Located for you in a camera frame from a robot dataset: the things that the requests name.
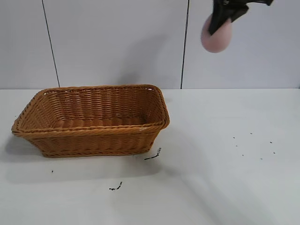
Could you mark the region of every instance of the rectangular basket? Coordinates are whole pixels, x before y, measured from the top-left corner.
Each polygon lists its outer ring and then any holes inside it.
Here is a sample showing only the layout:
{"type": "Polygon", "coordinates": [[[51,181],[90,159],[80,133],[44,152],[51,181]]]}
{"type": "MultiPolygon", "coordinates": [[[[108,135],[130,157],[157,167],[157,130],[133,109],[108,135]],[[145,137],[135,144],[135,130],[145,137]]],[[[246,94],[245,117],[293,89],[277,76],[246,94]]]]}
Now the rectangular basket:
{"type": "Polygon", "coordinates": [[[12,132],[45,157],[122,156],[149,151],[168,124],[155,86],[71,87],[36,94],[12,132]]]}

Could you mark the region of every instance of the pink object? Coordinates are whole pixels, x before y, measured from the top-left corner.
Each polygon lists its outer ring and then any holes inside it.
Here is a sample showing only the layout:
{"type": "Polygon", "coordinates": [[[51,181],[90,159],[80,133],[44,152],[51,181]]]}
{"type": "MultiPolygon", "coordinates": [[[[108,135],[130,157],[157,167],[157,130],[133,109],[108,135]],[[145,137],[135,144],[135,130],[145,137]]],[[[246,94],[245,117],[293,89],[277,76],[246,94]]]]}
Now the pink object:
{"type": "Polygon", "coordinates": [[[225,50],[230,44],[233,32],[231,19],[228,19],[213,35],[210,35],[208,32],[210,21],[211,15],[203,25],[201,42],[208,52],[219,53],[225,50]]]}

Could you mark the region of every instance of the brown wicker basket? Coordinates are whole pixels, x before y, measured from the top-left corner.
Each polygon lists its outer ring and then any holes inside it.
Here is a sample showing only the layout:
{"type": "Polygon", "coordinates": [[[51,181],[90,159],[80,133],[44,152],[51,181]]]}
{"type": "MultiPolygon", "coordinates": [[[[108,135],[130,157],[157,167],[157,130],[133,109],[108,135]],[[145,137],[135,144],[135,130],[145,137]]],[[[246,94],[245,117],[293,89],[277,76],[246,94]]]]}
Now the brown wicker basket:
{"type": "Polygon", "coordinates": [[[149,151],[168,124],[155,86],[71,87],[36,94],[12,132],[45,157],[121,156],[149,151]]]}

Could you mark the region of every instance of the woven basket wall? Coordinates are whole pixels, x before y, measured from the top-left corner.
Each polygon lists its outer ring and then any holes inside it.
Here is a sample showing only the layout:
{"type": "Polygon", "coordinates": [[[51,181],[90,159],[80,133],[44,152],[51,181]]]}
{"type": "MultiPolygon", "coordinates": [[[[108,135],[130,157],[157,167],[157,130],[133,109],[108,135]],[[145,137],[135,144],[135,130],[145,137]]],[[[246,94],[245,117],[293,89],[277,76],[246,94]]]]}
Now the woven basket wall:
{"type": "Polygon", "coordinates": [[[12,132],[45,157],[121,156],[149,151],[168,124],[155,86],[72,87],[39,92],[12,132]]]}

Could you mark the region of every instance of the white wall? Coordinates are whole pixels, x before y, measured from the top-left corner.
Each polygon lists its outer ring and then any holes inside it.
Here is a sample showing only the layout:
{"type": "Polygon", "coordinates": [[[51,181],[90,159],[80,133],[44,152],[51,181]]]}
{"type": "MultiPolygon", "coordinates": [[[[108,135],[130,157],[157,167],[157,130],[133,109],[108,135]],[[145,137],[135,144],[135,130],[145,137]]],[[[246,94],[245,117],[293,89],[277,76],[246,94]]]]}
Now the white wall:
{"type": "Polygon", "coordinates": [[[252,3],[233,23],[230,47],[206,52],[202,25],[212,0],[191,0],[183,88],[296,88],[300,86],[300,1],[252,3]]]}
{"type": "Polygon", "coordinates": [[[0,89],[57,85],[41,0],[2,0],[0,89]]]}
{"type": "MultiPolygon", "coordinates": [[[[187,0],[44,0],[62,86],[179,88],[187,0]]],[[[212,0],[190,0],[183,88],[300,86],[300,1],[253,3],[230,47],[206,52],[212,0]]],[[[0,3],[0,89],[58,86],[41,0],[0,3]]]]}
{"type": "Polygon", "coordinates": [[[45,0],[61,86],[180,88],[187,0],[45,0]]]}

